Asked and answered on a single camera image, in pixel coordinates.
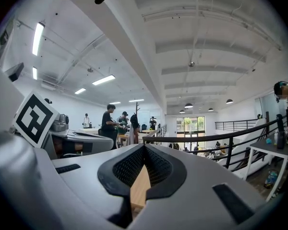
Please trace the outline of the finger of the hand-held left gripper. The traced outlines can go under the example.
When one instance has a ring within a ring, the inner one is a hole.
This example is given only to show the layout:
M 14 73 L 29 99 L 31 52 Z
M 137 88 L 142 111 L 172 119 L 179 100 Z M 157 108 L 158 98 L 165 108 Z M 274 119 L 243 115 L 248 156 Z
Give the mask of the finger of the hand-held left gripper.
M 81 130 L 50 132 L 55 148 L 62 150 L 111 150 L 114 141 L 111 138 L 90 134 Z

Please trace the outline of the white framed side table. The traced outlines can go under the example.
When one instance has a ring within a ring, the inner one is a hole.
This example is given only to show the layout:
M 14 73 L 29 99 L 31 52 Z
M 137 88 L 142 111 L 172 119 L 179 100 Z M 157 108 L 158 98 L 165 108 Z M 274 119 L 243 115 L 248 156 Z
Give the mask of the white framed side table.
M 287 165 L 287 161 L 288 161 L 288 144 L 285 143 L 285 146 L 283 149 L 277 148 L 277 146 L 274 145 L 273 143 L 267 144 L 267 142 L 265 140 L 260 140 L 258 142 L 251 144 L 248 164 L 246 167 L 246 172 L 245 172 L 245 175 L 243 177 L 243 180 L 246 180 L 248 177 L 249 169 L 250 169 L 251 164 L 252 164 L 252 157 L 253 157 L 254 151 L 263 152 L 263 153 L 266 153 L 267 155 L 271 155 L 271 156 L 275 156 L 275 157 L 279 157 L 279 158 L 283 159 L 283 163 L 282 163 L 280 172 L 278 174 L 277 180 L 274 183 L 274 186 L 271 189 L 268 197 L 266 198 L 266 202 L 268 202 L 272 198 L 272 195 L 276 192 L 276 190 L 279 186 L 279 183 L 282 179 L 282 176 L 284 174 L 284 171 L 285 171 L 285 168 Z

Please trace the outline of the blue patterned bag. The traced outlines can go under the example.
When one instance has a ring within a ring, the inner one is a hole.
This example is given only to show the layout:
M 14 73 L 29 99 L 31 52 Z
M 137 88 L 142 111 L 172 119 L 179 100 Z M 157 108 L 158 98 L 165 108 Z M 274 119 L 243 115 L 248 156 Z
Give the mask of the blue patterned bag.
M 277 178 L 278 178 L 278 171 L 270 170 L 268 172 L 268 177 L 266 178 L 266 180 L 264 182 L 264 187 L 266 189 L 271 189 L 274 186 Z

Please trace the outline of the white staircase side panel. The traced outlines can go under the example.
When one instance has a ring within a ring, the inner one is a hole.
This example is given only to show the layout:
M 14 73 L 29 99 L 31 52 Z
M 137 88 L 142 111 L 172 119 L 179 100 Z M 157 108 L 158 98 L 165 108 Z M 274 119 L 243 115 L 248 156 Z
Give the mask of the white staircase side panel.
M 257 172 L 264 166 L 270 165 L 273 158 L 272 155 L 254 150 L 250 168 L 247 168 L 251 144 L 265 140 L 265 135 L 266 129 L 262 128 L 242 136 L 234 137 L 233 144 L 235 147 L 233 147 L 231 152 L 228 169 L 242 179 Z

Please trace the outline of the dark curved handrail railing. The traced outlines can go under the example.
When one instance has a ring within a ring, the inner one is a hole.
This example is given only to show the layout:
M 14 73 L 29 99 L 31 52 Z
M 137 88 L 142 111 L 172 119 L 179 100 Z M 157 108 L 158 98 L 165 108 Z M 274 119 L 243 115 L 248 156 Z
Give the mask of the dark curved handrail railing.
M 197 153 L 205 153 L 205 154 L 215 154 L 216 151 L 222 151 L 222 150 L 226 150 L 227 153 L 226 155 L 220 155 L 220 156 L 216 156 L 214 158 L 212 158 L 212 160 L 214 161 L 219 161 L 219 160 L 226 160 L 226 163 L 223 165 L 224 167 L 226 167 L 228 169 L 229 166 L 229 162 L 230 162 L 230 158 L 231 158 L 231 152 L 233 147 L 235 147 L 235 145 L 233 144 L 233 138 L 234 137 L 238 137 L 238 136 L 242 136 L 254 131 L 257 131 L 259 129 L 265 128 L 266 129 L 266 135 L 265 138 L 268 137 L 268 135 L 270 135 L 270 133 L 272 133 L 273 131 L 277 130 L 278 128 L 274 128 L 274 129 L 270 129 L 270 126 L 273 124 L 277 124 L 277 120 L 274 121 L 270 121 L 269 119 L 267 119 L 262 125 L 259 126 L 254 126 L 252 128 L 246 129 L 246 130 L 242 130 L 242 131 L 236 131 L 236 132 L 229 132 L 226 134 L 221 134 L 221 135 L 213 135 L 213 136 L 204 136 L 204 137 L 191 137 L 191 138 L 176 138 L 176 137 L 163 137 L 163 136 L 159 136 L 158 133 L 162 132 L 163 129 L 166 128 L 166 126 L 163 126 L 162 128 L 155 130 L 154 132 L 150 133 L 148 136 L 144 136 L 143 137 L 143 143 L 144 144 L 161 144 L 161 143 L 170 143 L 170 144 L 176 144 L 176 143 L 199 143 L 199 142 L 209 142 L 209 141 L 221 141 L 224 139 L 228 139 L 228 143 L 226 145 L 220 145 L 220 146 L 216 146 L 214 148 L 211 149 L 200 149 L 200 150 L 189 150 L 189 153 L 193 153 L 193 154 L 197 154 Z

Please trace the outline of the black hanging bag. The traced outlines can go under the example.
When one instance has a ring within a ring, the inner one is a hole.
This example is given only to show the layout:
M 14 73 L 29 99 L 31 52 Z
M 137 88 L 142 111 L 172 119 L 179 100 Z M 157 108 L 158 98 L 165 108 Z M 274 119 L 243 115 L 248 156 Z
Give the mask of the black hanging bag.
M 136 130 L 140 125 L 139 125 L 139 122 L 138 122 L 138 117 L 136 114 L 133 114 L 131 117 L 130 117 L 130 123 L 131 123 L 131 126 L 134 130 Z

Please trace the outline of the tall black bottle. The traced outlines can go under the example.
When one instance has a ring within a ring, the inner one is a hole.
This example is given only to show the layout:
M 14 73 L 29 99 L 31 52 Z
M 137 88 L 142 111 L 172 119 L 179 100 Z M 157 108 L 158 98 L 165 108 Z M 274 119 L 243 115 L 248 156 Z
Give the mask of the tall black bottle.
M 277 135 L 277 148 L 283 149 L 285 147 L 285 130 L 284 130 L 284 124 L 283 124 L 283 116 L 281 114 L 276 115 L 277 120 L 277 128 L 278 128 L 278 135 Z

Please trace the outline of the black balcony railing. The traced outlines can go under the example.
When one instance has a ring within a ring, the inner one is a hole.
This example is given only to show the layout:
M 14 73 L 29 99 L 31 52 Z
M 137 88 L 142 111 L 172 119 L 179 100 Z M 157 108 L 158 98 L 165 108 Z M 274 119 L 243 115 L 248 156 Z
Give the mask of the black balcony railing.
M 238 121 L 224 121 L 224 122 L 215 122 L 216 130 L 223 131 L 242 131 L 249 128 L 252 128 L 256 125 L 257 119 L 249 119 L 249 120 L 238 120 Z

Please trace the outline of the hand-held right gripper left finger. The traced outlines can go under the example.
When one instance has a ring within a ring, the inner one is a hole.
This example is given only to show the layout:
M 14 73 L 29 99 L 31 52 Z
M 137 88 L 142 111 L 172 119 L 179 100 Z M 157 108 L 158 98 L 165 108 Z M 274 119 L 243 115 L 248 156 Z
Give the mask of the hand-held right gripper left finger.
M 122 172 L 141 145 L 100 154 L 51 160 L 24 138 L 0 133 L 0 194 L 33 230 L 145 230 L 133 218 L 130 186 Z

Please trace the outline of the glass entrance door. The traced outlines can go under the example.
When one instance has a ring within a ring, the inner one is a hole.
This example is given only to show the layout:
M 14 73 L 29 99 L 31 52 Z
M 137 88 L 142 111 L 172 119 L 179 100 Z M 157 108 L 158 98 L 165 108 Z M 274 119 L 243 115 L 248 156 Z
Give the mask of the glass entrance door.
M 205 136 L 204 116 L 176 118 L 176 134 L 179 138 Z

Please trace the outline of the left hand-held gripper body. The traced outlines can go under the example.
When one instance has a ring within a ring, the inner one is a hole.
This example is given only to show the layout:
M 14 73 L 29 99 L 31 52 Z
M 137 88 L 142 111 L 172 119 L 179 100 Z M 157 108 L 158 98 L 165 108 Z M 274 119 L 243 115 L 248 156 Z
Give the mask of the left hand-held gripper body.
M 56 111 L 50 100 L 32 91 L 15 115 L 13 126 L 34 148 L 44 149 L 51 159 L 57 159 L 53 137 L 67 137 L 69 117 Z

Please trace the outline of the black wall-mounted box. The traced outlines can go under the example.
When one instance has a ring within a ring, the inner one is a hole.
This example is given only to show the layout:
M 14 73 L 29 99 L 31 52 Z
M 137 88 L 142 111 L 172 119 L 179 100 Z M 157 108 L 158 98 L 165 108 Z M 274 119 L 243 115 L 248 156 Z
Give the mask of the black wall-mounted box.
M 13 66 L 12 68 L 6 70 L 5 74 L 11 80 L 11 82 L 14 82 L 14 81 L 18 80 L 23 69 L 24 69 L 24 63 L 22 62 L 22 63 L 19 63 L 19 64 Z

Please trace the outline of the wooden coat rack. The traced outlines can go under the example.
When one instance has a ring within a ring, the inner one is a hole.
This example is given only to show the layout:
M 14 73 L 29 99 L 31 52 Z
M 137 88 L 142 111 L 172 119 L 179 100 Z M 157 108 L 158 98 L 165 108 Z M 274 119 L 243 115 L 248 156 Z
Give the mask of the wooden coat rack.
M 138 111 L 140 110 L 140 108 L 138 107 L 138 102 L 136 102 L 136 108 L 135 108 L 135 113 L 138 116 Z M 138 144 L 139 143 L 139 128 L 138 127 L 136 130 L 133 129 L 133 143 L 134 144 Z

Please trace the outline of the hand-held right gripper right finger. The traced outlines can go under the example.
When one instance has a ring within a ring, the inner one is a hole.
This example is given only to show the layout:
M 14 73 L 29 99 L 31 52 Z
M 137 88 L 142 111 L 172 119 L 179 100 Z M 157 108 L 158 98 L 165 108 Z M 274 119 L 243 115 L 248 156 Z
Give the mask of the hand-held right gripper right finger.
M 230 230 L 237 226 L 213 187 L 226 184 L 255 212 L 265 199 L 249 183 L 213 160 L 163 146 L 155 149 L 181 161 L 186 178 L 170 197 L 146 201 L 127 230 Z

